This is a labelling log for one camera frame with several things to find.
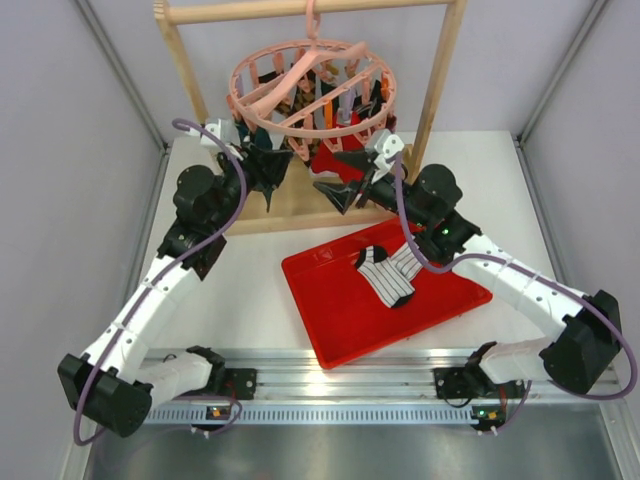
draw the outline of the wooden frame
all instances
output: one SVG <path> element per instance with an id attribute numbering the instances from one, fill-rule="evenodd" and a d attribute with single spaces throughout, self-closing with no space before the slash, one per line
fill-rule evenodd
<path id="1" fill-rule="evenodd" d="M 413 148 L 405 151 L 405 163 L 409 170 L 410 181 L 418 175 L 422 157 L 427 148 L 466 4 L 467 0 L 315 0 L 316 13 L 447 5 L 415 142 Z M 209 112 L 178 26 L 304 15 L 305 8 L 305 0 L 261 0 L 191 7 L 171 7 L 167 0 L 155 1 L 156 22 L 169 48 L 198 122 L 204 123 L 209 117 Z M 271 213 L 264 211 L 264 200 L 258 194 L 251 194 L 240 219 L 234 224 L 230 233 L 374 223 L 388 218 L 389 213 L 381 211 L 374 205 L 360 210 L 352 209 L 347 215 L 340 215 L 313 188 L 309 175 L 300 167 L 301 164 L 292 164 L 283 185 L 274 192 Z"/>

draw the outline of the pink clothespin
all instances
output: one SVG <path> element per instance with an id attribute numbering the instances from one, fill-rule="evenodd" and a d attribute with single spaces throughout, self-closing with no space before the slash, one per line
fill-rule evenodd
<path id="1" fill-rule="evenodd" d="M 353 134 L 356 140 L 358 140 L 358 142 L 360 142 L 363 147 L 367 144 L 367 142 L 369 141 L 369 138 L 371 138 L 371 135 L 372 133 L 370 128 L 367 128 L 362 132 L 357 132 Z"/>
<path id="2" fill-rule="evenodd" d="M 258 67 L 256 62 L 249 63 L 249 75 L 251 75 L 251 83 L 254 90 L 260 86 L 260 77 L 258 76 Z"/>
<path id="3" fill-rule="evenodd" d="M 309 147 L 305 142 L 300 144 L 294 138 L 289 137 L 287 143 L 291 147 L 291 150 L 293 150 L 303 162 L 309 161 Z"/>
<path id="4" fill-rule="evenodd" d="M 236 83 L 234 84 L 236 87 L 236 96 L 238 98 L 244 97 L 244 85 L 242 84 L 242 76 L 238 75 L 236 77 Z"/>
<path id="5" fill-rule="evenodd" d="M 344 72 L 347 74 L 347 77 L 353 78 L 356 74 L 356 70 L 358 69 L 358 65 L 360 65 L 360 59 L 356 60 L 347 60 L 347 64 L 344 67 Z"/>
<path id="6" fill-rule="evenodd" d="M 300 59 L 304 57 L 305 53 L 307 53 L 307 51 L 304 48 L 298 48 L 298 50 L 296 50 L 295 63 L 299 62 Z M 304 93 L 309 93 L 311 91 L 311 85 L 307 75 L 304 75 L 300 80 L 298 80 L 298 88 Z"/>
<path id="7" fill-rule="evenodd" d="M 229 106 L 229 110 L 231 110 L 231 115 L 233 116 L 233 119 L 236 122 L 239 122 L 242 116 L 240 115 L 240 112 L 238 112 L 238 110 L 236 109 L 235 105 L 233 104 L 233 101 L 231 101 L 231 95 L 227 95 L 227 105 Z"/>
<path id="8" fill-rule="evenodd" d="M 284 72 L 284 56 L 282 52 L 278 52 L 273 56 L 273 69 L 276 73 Z"/>
<path id="9" fill-rule="evenodd" d="M 362 80 L 362 104 L 368 105 L 371 101 L 371 78 L 364 77 Z"/>
<path id="10" fill-rule="evenodd" d="M 325 83 L 333 83 L 335 81 L 335 77 L 331 75 L 331 69 L 329 68 L 330 66 L 333 67 L 330 63 L 330 61 L 322 62 L 320 66 L 313 68 L 314 73 Z"/>
<path id="11" fill-rule="evenodd" d="M 247 124 L 247 127 L 249 128 L 249 131 L 251 133 L 256 133 L 258 126 L 255 123 L 253 123 L 251 120 L 247 120 L 246 118 L 244 119 L 244 123 Z"/>
<path id="12" fill-rule="evenodd" d="M 312 115 L 307 115 L 306 117 L 304 117 L 303 126 L 305 130 L 313 130 Z M 304 143 L 306 143 L 307 145 L 311 145 L 311 143 L 313 143 L 313 138 L 305 138 Z"/>
<path id="13" fill-rule="evenodd" d="M 343 150 L 343 148 L 342 148 L 342 137 L 333 138 L 333 139 L 324 138 L 322 140 L 322 143 L 325 144 L 325 146 L 327 147 L 327 149 L 331 153 L 341 152 Z"/>

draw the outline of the metal frame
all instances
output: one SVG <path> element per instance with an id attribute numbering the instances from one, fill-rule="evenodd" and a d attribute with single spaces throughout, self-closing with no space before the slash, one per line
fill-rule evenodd
<path id="1" fill-rule="evenodd" d="M 102 51 L 107 63 L 113 71 L 113 74 L 122 85 L 122 88 L 129 98 L 131 105 L 135 108 L 138 116 L 140 117 L 140 120 L 142 120 L 142 123 L 146 127 L 156 146 L 159 150 L 166 150 L 167 142 L 162 138 L 160 129 L 153 121 L 153 118 L 149 113 L 149 109 L 144 103 L 140 92 L 133 83 L 133 80 L 131 79 L 127 68 L 124 66 L 124 63 L 120 59 L 118 52 L 111 43 L 111 40 L 109 39 L 109 36 L 102 26 L 100 19 L 93 10 L 91 3 L 89 2 L 89 0 L 71 0 L 71 4 L 78 12 L 78 15 L 80 15 L 81 19 L 89 30 L 89 33 L 91 34 L 91 36 L 93 36 L 96 44 Z"/>
<path id="2" fill-rule="evenodd" d="M 514 139 L 514 145 L 518 153 L 520 165 L 524 173 L 525 181 L 529 189 L 529 195 L 533 202 L 536 217 L 540 224 L 542 237 L 544 239 L 549 259 L 556 278 L 562 283 L 571 285 L 572 278 L 569 270 L 562 260 L 561 250 L 558 241 L 550 227 L 549 216 L 544 200 L 540 195 L 537 181 L 531 169 L 531 165 L 527 158 L 522 144 Z M 615 371 L 610 368 L 610 373 L 617 379 Z M 604 402 L 600 406 L 603 422 L 605 423 L 611 448 L 622 478 L 624 480 L 635 480 L 640 478 L 640 437 L 631 418 L 629 407 L 624 400 L 617 402 Z"/>
<path id="3" fill-rule="evenodd" d="M 462 366 L 473 349 L 385 349 L 333 370 L 323 370 L 313 350 L 216 349 L 230 368 L 258 370 L 255 399 L 263 405 L 441 405 L 436 396 L 433 369 Z M 173 349 L 152 349 L 148 365 L 162 361 Z M 593 388 L 596 394 L 619 390 L 609 368 Z M 531 403 L 576 404 L 576 398 L 549 383 L 534 383 Z M 477 400 L 474 405 L 493 405 L 496 400 Z"/>
<path id="4" fill-rule="evenodd" d="M 129 297 L 133 295 L 140 284 L 140 275 L 142 273 L 142 267 L 144 265 L 144 257 L 147 252 L 147 244 L 149 243 L 149 237 L 151 236 L 151 229 L 153 227 L 153 220 L 158 210 L 158 202 L 160 200 L 160 194 L 162 193 L 162 185 L 164 184 L 164 177 L 167 174 L 167 167 L 169 166 L 170 150 L 164 150 L 160 154 L 160 163 L 158 165 L 158 172 L 153 183 L 153 189 L 149 196 L 148 207 L 145 211 L 144 218 L 140 225 L 140 234 L 138 238 L 138 246 L 136 248 L 133 260 L 131 261 L 131 268 L 129 269 L 129 278 L 127 279 L 127 286 L 122 297 L 121 304 L 124 305 Z"/>
<path id="5" fill-rule="evenodd" d="M 558 64 L 555 72 L 551 76 L 551 79 L 544 89 L 542 96 L 536 103 L 533 112 L 531 112 L 531 115 L 529 115 L 529 119 L 527 120 L 522 133 L 518 136 L 518 139 L 522 144 L 525 144 L 531 137 L 531 133 L 538 124 L 540 117 L 549 106 L 554 93 L 558 89 L 558 86 L 562 82 L 562 79 L 567 73 L 569 67 L 571 67 L 571 65 L 573 64 L 573 61 L 578 55 L 578 52 L 582 49 L 587 38 L 589 38 L 589 36 L 591 35 L 591 32 L 593 31 L 596 23 L 602 17 L 602 14 L 610 3 L 610 0 L 595 0 L 591 5 L 589 12 L 580 24 L 576 35 L 573 37 L 573 40 L 569 44 L 567 51 L 562 57 L 562 60 L 560 60 L 560 63 Z"/>

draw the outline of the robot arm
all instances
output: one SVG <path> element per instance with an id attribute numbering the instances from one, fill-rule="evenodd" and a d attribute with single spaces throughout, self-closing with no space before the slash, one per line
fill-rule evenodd
<path id="1" fill-rule="evenodd" d="M 206 128 L 224 139 L 223 127 L 221 121 Z M 229 150 L 239 160 L 247 190 L 264 193 L 268 206 L 292 154 L 263 150 L 251 142 L 249 135 L 246 139 Z M 171 361 L 141 368 L 178 304 L 202 283 L 226 244 L 219 236 L 188 254 L 229 221 L 240 201 L 236 171 L 224 154 L 217 159 L 221 175 L 204 165 L 189 167 L 180 174 L 173 197 L 176 220 L 144 280 L 102 335 L 79 358 L 68 354 L 58 366 L 71 408 L 77 409 L 89 383 L 82 413 L 121 437 L 135 432 L 150 409 L 193 390 L 216 394 L 222 386 L 224 359 L 207 348 L 191 347 Z M 171 268 L 176 259 L 182 261 Z"/>
<path id="2" fill-rule="evenodd" d="M 361 170 L 362 180 L 346 185 L 315 182 L 314 186 L 342 213 L 354 202 L 360 207 L 367 200 L 398 213 L 396 179 L 388 172 L 403 147 L 397 135 L 378 131 L 364 150 L 336 154 L 339 160 Z M 462 191 L 445 166 L 427 165 L 413 184 L 402 181 L 401 185 L 406 216 L 422 228 L 415 234 L 415 243 L 429 262 L 444 266 L 433 268 L 452 270 L 484 286 L 527 316 L 545 335 L 516 344 L 492 342 L 478 349 L 468 362 L 478 396 L 518 379 L 551 379 L 574 393 L 588 392 L 620 351 L 620 343 L 584 303 L 596 307 L 619 330 L 616 299 L 604 291 L 589 297 L 543 275 L 528 275 L 533 270 L 504 252 L 455 210 Z M 489 255 L 497 258 L 489 261 Z M 573 293 L 581 301 L 558 289 Z"/>

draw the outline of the white surface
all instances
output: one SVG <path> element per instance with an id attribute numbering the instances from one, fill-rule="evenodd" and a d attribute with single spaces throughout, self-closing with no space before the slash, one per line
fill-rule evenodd
<path id="1" fill-rule="evenodd" d="M 172 5 L 232 0 L 172 0 Z M 587 0 L 471 0 L 460 29 L 437 130 L 519 132 L 586 14 Z M 151 114 L 167 139 L 171 120 L 193 117 L 153 18 L 151 0 L 92 0 Z M 415 130 L 438 42 L 443 6 L 328 14 L 323 37 L 365 40 L 395 72 L 401 130 Z M 229 76 L 244 57 L 305 36 L 304 18 L 180 27 L 209 107 L 227 116 Z"/>
<path id="2" fill-rule="evenodd" d="M 73 418 L 56 367 L 119 310 L 159 153 L 71 2 L 4 5 L 0 478 L 51 479 Z"/>
<path id="3" fill-rule="evenodd" d="M 640 351 L 640 2 L 611 2 L 527 145 L 565 268 L 618 298 Z M 626 381 L 624 355 L 616 367 Z M 640 390 L 628 397 L 640 428 Z"/>
<path id="4" fill-rule="evenodd" d="M 412 135 L 403 135 L 405 142 Z M 527 187 L 508 132 L 436 133 L 426 158 L 455 173 L 465 196 L 460 212 L 523 262 L 551 275 Z M 147 261 L 174 220 L 171 197 L 180 172 L 210 164 L 197 139 L 178 138 L 147 252 Z M 282 273 L 285 257 L 365 228 L 363 225 L 229 237 L 224 252 L 193 294 L 178 307 L 158 348 L 311 348 Z M 542 336 L 500 300 L 396 344 L 402 347 L 476 347 L 498 340 Z"/>

